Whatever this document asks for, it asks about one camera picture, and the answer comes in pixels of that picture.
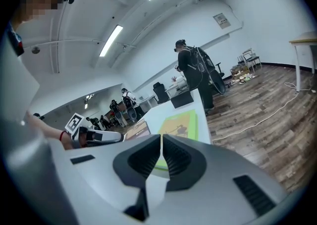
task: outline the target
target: white ceiling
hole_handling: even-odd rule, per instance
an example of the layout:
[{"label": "white ceiling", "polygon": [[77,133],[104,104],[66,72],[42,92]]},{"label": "white ceiling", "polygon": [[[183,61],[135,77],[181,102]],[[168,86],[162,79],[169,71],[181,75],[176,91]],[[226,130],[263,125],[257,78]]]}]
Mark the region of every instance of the white ceiling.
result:
[{"label": "white ceiling", "polygon": [[[23,62],[37,78],[41,73],[67,71],[71,67],[112,67],[120,57],[128,56],[133,47],[113,44],[106,57],[99,57],[104,42],[117,24],[123,30],[116,42],[137,46],[160,22],[179,6],[195,0],[75,0],[59,10],[22,24],[18,33],[24,43]],[[80,40],[39,45],[38,54],[31,53],[36,44],[56,40]]]}]

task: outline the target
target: cable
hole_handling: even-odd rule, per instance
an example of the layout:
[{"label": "cable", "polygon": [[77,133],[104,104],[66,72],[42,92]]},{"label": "cable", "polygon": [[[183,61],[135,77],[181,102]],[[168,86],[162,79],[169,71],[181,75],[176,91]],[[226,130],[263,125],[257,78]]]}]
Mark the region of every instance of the cable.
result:
[{"label": "cable", "polygon": [[[309,79],[309,86],[310,86],[309,89],[301,89],[301,91],[309,91],[309,90],[312,89],[312,78],[313,78],[313,76],[314,76],[314,74],[312,74],[311,78]],[[287,87],[290,87],[290,88],[296,88],[296,85],[293,84],[293,83],[285,82],[284,85],[287,86]],[[242,130],[242,131],[240,131],[240,132],[231,133],[231,134],[229,134],[228,136],[225,136],[225,137],[223,137],[223,138],[214,139],[213,141],[223,140],[223,139],[226,139],[226,138],[228,138],[228,137],[230,137],[230,136],[233,136],[233,135],[236,135],[236,134],[240,134],[240,133],[242,133],[242,132],[244,132],[244,131],[246,131],[246,130],[248,130],[248,129],[250,129],[250,128],[253,128],[253,127],[255,127],[255,126],[257,126],[257,125],[263,123],[264,121],[268,120],[270,117],[272,117],[272,116],[274,116],[276,113],[278,113],[281,109],[285,108],[285,106],[286,106],[288,103],[290,103],[290,102],[293,101],[295,98],[297,98],[298,94],[299,94],[299,92],[298,92],[291,100],[287,101],[286,104],[285,104],[283,107],[279,108],[276,112],[274,112],[272,115],[268,116],[267,118],[261,120],[259,123],[255,124],[255,125],[252,125],[252,126],[250,126],[250,127],[248,127],[248,128],[245,128],[244,130]]]}]

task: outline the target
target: floor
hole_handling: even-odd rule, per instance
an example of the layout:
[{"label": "floor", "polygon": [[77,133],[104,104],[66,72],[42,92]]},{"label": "floor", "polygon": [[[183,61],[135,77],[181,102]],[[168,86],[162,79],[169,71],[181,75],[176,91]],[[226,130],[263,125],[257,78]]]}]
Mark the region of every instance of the floor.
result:
[{"label": "floor", "polygon": [[[309,88],[312,74],[301,71],[302,89]],[[317,160],[317,93],[301,91],[276,115],[240,134],[273,114],[296,95],[284,82],[296,83],[295,69],[264,65],[256,78],[235,84],[225,95],[214,96],[215,109],[207,116],[213,143],[237,152],[275,177],[288,191],[305,185]],[[312,79],[317,90],[317,78]]]}]

